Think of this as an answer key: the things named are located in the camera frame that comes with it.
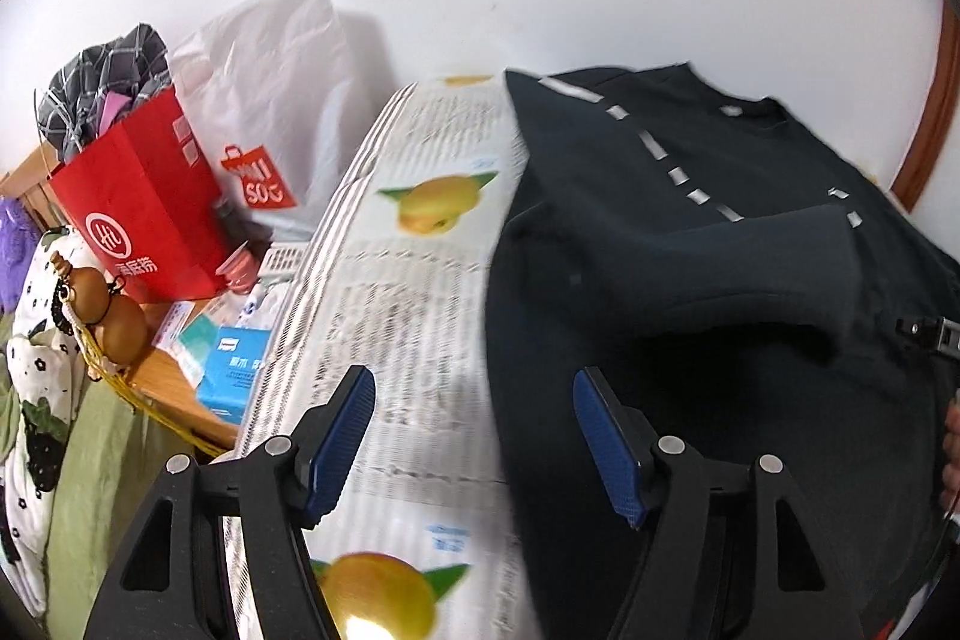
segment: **blue box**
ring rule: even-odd
[[[221,326],[206,357],[197,400],[227,423],[239,424],[269,339],[268,330]]]

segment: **gray plaid cloth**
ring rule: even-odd
[[[66,163],[97,138],[107,92],[133,104],[117,119],[170,85],[167,46],[147,23],[107,44],[88,47],[50,81],[37,109],[37,125]]]

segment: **green fabric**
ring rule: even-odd
[[[47,632],[80,640],[107,565],[173,453],[187,445],[106,383],[91,384],[70,432],[47,544]]]
[[[6,461],[16,442],[20,399],[7,370],[7,340],[13,331],[13,313],[0,317],[0,464]]]

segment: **purple plush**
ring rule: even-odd
[[[0,199],[0,306],[12,313],[20,301],[40,229],[16,199]]]

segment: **silver screw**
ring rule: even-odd
[[[771,475],[779,475],[784,471],[784,463],[772,453],[767,453],[760,457],[760,469],[769,472]]]
[[[686,449],[683,440],[680,439],[680,437],[674,437],[673,434],[667,434],[666,437],[661,437],[657,444],[661,451],[670,453],[671,456],[679,456],[680,453],[683,453]]]
[[[290,437],[285,437],[283,434],[280,434],[279,437],[271,437],[268,439],[264,450],[270,453],[271,456],[283,456],[284,453],[290,450],[291,445]]]
[[[167,472],[171,475],[181,474],[188,466],[190,466],[190,456],[186,453],[177,453],[176,456],[170,456],[167,459]]]

